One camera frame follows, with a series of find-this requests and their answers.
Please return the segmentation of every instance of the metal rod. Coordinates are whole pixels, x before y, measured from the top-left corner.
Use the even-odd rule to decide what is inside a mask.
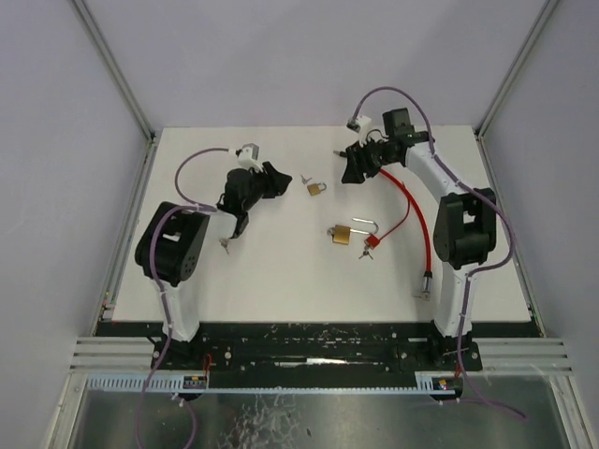
[[[352,218],[354,222],[366,223],[367,225],[374,226],[374,232],[360,231],[359,229],[351,229],[352,232],[358,232],[359,234],[376,234],[378,232],[378,224],[374,220],[366,220],[364,218]]]
[[[483,166],[485,166],[485,171],[489,174],[489,185],[497,195],[497,204],[507,212],[507,216],[509,217],[509,210],[506,210],[504,196],[502,195],[502,191],[499,188],[499,183],[497,182],[497,177],[495,175],[495,170],[493,170],[493,165],[489,159],[489,151],[487,146],[485,145],[485,139],[482,137],[477,137],[476,142],[478,143],[478,148],[480,150],[481,159],[483,160]],[[526,302],[529,304],[530,308],[534,314],[534,320],[539,327],[539,330],[546,334],[545,325],[543,324],[543,319],[540,314],[538,302],[534,297],[533,293],[533,284],[531,282],[530,276],[526,267],[522,262],[521,251],[519,247],[519,241],[516,240],[516,250],[514,251],[514,266],[516,268],[516,274],[518,274],[520,285],[522,286],[522,293],[524,294],[524,298]]]
[[[489,127],[493,122],[493,119],[497,115],[499,108],[504,102],[507,94],[510,92],[512,86],[514,85],[514,81],[518,77],[519,73],[522,71],[524,64],[528,61],[531,52],[533,51],[534,46],[536,45],[541,33],[545,29],[545,26],[549,22],[549,19],[553,16],[557,6],[561,3],[562,0],[546,0],[545,4],[541,8],[541,11],[536,16],[534,20],[533,27],[529,31],[528,35],[524,39],[524,42],[520,46],[520,49],[516,55],[516,58],[512,62],[512,65],[507,70],[507,74],[504,77],[501,85],[499,86],[499,90],[493,97],[490,102],[485,115],[480,121],[479,125],[475,129],[475,134],[477,136],[485,136],[485,134],[489,131]]]
[[[152,125],[148,121],[143,110],[141,110],[138,100],[133,95],[131,87],[124,78],[121,68],[116,63],[114,55],[112,54],[112,51],[110,51],[110,47],[102,35],[102,32],[97,25],[92,12],[85,3],[85,0],[68,0],[68,3],[70,3],[74,8],[77,17],[80,19],[83,28],[87,32],[87,35],[92,42],[92,45],[94,45],[98,55],[100,56],[100,59],[104,63],[104,67],[109,72],[110,78],[114,82],[114,85],[119,91],[119,94],[121,95],[125,105],[131,112],[133,119],[137,123],[139,131],[143,136],[146,137],[146,139],[152,140],[155,136]]]
[[[83,395],[87,384],[87,374],[70,373],[66,379],[65,395],[58,403],[59,413],[54,423],[49,449],[69,447],[77,430],[77,416],[83,403]]]
[[[127,204],[127,213],[121,226],[119,237],[110,260],[109,272],[103,283],[100,299],[94,315],[94,321],[90,324],[89,335],[94,335],[97,322],[102,310],[102,304],[106,300],[111,302],[115,296],[121,279],[123,277],[124,262],[131,246],[131,237],[135,230],[135,224],[141,210],[141,203],[145,195],[146,187],[152,173],[153,160],[156,155],[157,142],[149,142],[146,145],[146,153],[139,164],[138,175],[136,176],[133,192]]]

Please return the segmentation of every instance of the red cable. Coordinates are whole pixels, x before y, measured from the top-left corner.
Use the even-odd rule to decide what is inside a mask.
[[[408,210],[405,212],[405,215],[403,215],[403,218],[397,224],[395,224],[391,229],[389,229],[385,234],[383,234],[383,236],[378,240],[379,243],[385,237],[387,237],[389,234],[391,234],[394,230],[396,230],[398,227],[403,225],[403,222],[405,222],[408,219],[408,215],[410,215],[411,209],[412,209],[412,203],[408,201]]]
[[[212,364],[212,355],[207,353],[204,355],[204,375],[208,378],[208,373],[210,372],[210,365]]]
[[[380,173],[381,173],[381,175],[386,177],[388,180],[393,182],[395,185],[397,185],[400,189],[402,189],[403,194],[408,198],[408,201],[414,207],[414,210],[416,211],[416,215],[418,216],[418,220],[420,221],[420,227],[422,227],[424,244],[426,246],[426,251],[427,251],[427,260],[426,260],[425,270],[430,272],[431,271],[431,237],[429,236],[429,228],[427,227],[427,222],[424,220],[424,215],[422,214],[422,210],[418,206],[418,203],[416,203],[416,200],[414,199],[414,197],[412,196],[410,191],[405,187],[405,185],[403,185],[401,182],[399,182],[397,180],[397,178],[395,178],[393,175],[391,175],[389,172],[385,171],[384,169],[381,169]]]

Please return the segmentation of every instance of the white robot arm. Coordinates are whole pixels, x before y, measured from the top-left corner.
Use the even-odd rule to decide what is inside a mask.
[[[150,253],[154,252],[155,269],[164,286],[166,307],[163,331],[172,331],[175,341],[190,341],[195,337],[201,317],[198,288],[201,273],[196,269],[204,238],[218,241],[228,252],[228,244],[237,239],[249,223],[249,210],[262,198],[272,199],[285,193],[292,178],[278,172],[270,162],[258,162],[258,147],[244,145],[229,151],[237,156],[240,167],[226,175],[225,192],[214,212],[194,210],[193,206],[178,207],[163,202],[146,228],[136,248],[135,260],[148,278],[153,278]],[[161,220],[167,221],[161,228]],[[151,242],[156,236],[156,245]],[[157,297],[161,297],[159,287]]]
[[[464,288],[468,273],[487,260],[495,247],[495,214],[452,180],[435,160],[427,132],[416,132],[410,124],[407,109],[395,109],[383,114],[387,137],[369,138],[372,120],[357,117],[348,127],[358,133],[358,141],[343,153],[347,168],[343,183],[362,183],[375,176],[387,164],[401,163],[415,173],[439,204],[433,243],[443,261],[441,297],[434,311],[434,323],[439,337],[456,339],[460,335],[460,318]],[[495,202],[490,189],[478,193]],[[475,289],[476,275],[470,278],[470,296]],[[472,301],[468,301],[461,335],[472,329]]]

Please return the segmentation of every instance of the white tabletop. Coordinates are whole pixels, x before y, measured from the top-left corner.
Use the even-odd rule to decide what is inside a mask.
[[[488,178],[468,126],[435,126],[441,156],[470,185],[486,187]],[[441,262],[433,254],[431,302],[415,297],[424,270],[424,243],[416,215],[383,240],[374,260],[358,260],[363,237],[353,234],[349,246],[333,244],[327,229],[351,225],[352,217],[375,220],[385,232],[405,214],[403,194],[381,176],[361,185],[343,185],[343,150],[356,140],[344,127],[167,128],[157,149],[118,292],[114,321],[160,321],[153,281],[134,261],[134,249],[158,204],[183,204],[174,189],[174,173],[188,155],[208,147],[240,147],[254,142],[262,161],[293,177],[287,192],[260,200],[250,211],[250,224],[229,245],[230,255],[207,233],[197,270],[202,321],[240,322],[416,322],[430,321],[439,297]],[[209,153],[183,170],[183,191],[214,204],[224,192],[234,156]],[[389,166],[420,204],[429,231],[437,204],[422,182],[399,164]],[[310,196],[300,174],[325,182],[326,192]],[[505,235],[498,223],[497,248],[489,261],[504,257]],[[473,320],[524,322],[530,316],[514,264],[480,275]]]

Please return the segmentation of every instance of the white wall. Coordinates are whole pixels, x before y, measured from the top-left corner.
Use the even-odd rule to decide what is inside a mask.
[[[551,335],[599,431],[599,3],[562,2],[487,142]]]
[[[161,128],[344,123],[381,84],[436,124],[476,124],[544,0],[88,3]],[[380,94],[366,112],[380,120],[397,101]]]
[[[0,442],[37,447],[144,148],[65,0],[0,6]]]

